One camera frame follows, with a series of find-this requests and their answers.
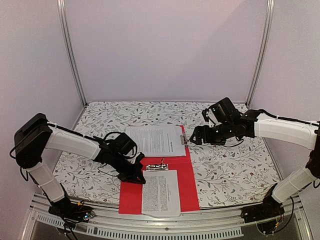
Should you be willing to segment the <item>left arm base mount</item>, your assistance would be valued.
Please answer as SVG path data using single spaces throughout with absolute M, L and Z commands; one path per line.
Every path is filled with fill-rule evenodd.
M 78 204 L 72 203 L 68 196 L 65 196 L 57 202 L 53 202 L 49 198 L 47 199 L 50 203 L 48 212 L 63 220 L 68 220 L 73 223 L 87 223 L 96 216 L 93 208 L 85 205 L 83 200 Z

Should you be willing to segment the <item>printed white paper sheets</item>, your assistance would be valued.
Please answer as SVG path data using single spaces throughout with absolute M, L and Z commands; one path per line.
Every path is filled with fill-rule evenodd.
M 128 126 L 125 133 L 146 157 L 186 156 L 186 147 L 180 139 L 180 135 L 184 133 L 182 126 Z

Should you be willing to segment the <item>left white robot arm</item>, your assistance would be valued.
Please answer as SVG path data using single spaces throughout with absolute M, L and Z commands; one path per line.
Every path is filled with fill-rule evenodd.
M 106 134 L 86 136 L 79 132 L 49 122 L 46 115 L 37 113 L 14 134 L 14 146 L 9 156 L 31 176 L 55 209 L 63 216 L 74 213 L 74 205 L 66 200 L 68 195 L 43 162 L 43 152 L 55 150 L 84 157 L 96 163 L 110 165 L 122 182 L 145 184 L 143 165 L 145 157 L 138 152 L 137 144 L 124 132 L 114 131 L 115 138 Z

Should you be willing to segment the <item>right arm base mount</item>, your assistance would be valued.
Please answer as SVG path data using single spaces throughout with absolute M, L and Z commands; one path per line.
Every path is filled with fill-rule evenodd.
M 259 223 L 257 229 L 264 235 L 274 234 L 280 225 L 280 221 L 285 213 L 282 203 L 278 203 L 272 198 L 272 193 L 277 184 L 273 185 L 266 195 L 262 203 L 243 207 L 241 209 L 240 217 L 244 219 L 245 223 L 262 221 L 269 218 L 280 217 L 280 220 L 271 220 L 264 223 Z

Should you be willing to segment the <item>separate printed paper sheet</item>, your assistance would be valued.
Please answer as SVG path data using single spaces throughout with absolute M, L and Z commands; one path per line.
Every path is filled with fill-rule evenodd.
M 178 174 L 176 170 L 144 171 L 141 213 L 153 218 L 181 215 Z

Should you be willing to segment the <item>red file folder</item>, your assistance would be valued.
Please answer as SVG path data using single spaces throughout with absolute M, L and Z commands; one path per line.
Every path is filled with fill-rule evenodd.
M 185 156 L 169 156 L 164 158 L 169 170 L 177 171 L 180 210 L 193 212 L 200 209 L 199 199 L 191 162 L 190 150 L 182 145 Z M 140 215 L 142 213 L 143 184 L 122 182 L 120 184 L 119 214 Z

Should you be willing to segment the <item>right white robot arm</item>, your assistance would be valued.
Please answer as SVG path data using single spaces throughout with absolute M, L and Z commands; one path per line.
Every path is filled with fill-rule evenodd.
M 262 138 L 277 157 L 287 176 L 271 190 L 259 206 L 262 218 L 278 210 L 278 203 L 301 192 L 320 178 L 320 124 L 316 121 L 274 115 L 265 109 L 240 112 L 225 97 L 202 111 L 205 124 L 194 128 L 195 145 L 224 145 L 228 139 Z

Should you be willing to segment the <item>spine metal folder clip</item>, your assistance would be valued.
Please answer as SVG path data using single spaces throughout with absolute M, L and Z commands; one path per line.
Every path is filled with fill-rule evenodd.
M 160 163 L 157 164 L 149 164 L 146 166 L 147 172 L 159 172 L 159 171 L 168 171 L 169 165 L 167 163 L 164 163 L 165 158 L 163 157 L 160 161 Z

